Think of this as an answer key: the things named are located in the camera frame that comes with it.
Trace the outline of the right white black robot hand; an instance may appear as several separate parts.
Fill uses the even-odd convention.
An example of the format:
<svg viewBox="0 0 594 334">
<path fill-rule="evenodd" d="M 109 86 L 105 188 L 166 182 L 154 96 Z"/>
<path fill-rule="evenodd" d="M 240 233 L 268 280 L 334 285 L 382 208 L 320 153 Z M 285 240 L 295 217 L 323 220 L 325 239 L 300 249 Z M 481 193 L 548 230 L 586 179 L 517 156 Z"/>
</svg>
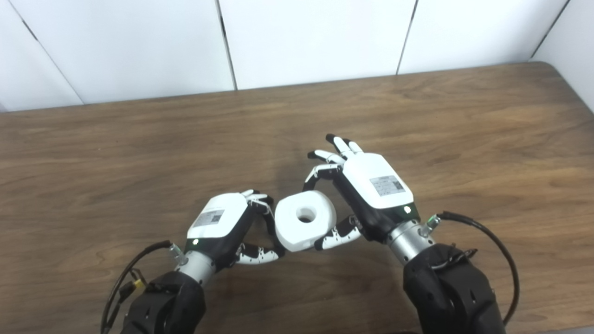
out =
<svg viewBox="0 0 594 334">
<path fill-rule="evenodd" d="M 308 152 L 308 159 L 322 163 L 310 171 L 303 191 L 314 190 L 319 180 L 330 180 L 352 209 L 352 215 L 316 240 L 314 249 L 321 251 L 348 243 L 359 233 L 399 254 L 396 230 L 420 222 L 413 192 L 382 155 L 365 152 L 355 141 L 337 135 L 328 134 L 325 139 L 336 152 Z"/>
</svg>

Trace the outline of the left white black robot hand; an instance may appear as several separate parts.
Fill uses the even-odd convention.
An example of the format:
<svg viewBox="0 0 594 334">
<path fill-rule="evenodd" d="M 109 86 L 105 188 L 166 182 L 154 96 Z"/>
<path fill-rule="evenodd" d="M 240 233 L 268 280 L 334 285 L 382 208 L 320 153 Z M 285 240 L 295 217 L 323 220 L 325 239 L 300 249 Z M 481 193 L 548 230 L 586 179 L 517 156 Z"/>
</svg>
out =
<svg viewBox="0 0 594 334">
<path fill-rule="evenodd" d="M 231 268 L 236 263 L 257 265 L 284 257 L 286 249 L 276 235 L 273 203 L 269 195 L 253 189 L 216 195 L 187 231 L 185 254 L 199 252 L 210 258 L 216 271 Z M 273 243 L 271 247 L 244 241 L 259 216 L 265 221 Z"/>
</svg>

